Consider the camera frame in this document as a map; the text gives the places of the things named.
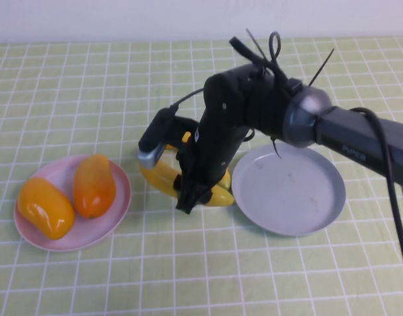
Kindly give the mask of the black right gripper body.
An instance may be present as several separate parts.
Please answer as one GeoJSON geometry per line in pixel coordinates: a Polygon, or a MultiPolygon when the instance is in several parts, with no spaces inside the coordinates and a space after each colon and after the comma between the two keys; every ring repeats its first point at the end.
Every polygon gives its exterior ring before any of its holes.
{"type": "Polygon", "coordinates": [[[218,136],[195,141],[183,136],[175,142],[180,172],[175,176],[175,192],[183,186],[199,185],[201,194],[211,190],[212,198],[231,198],[228,165],[249,136],[218,136]]]}

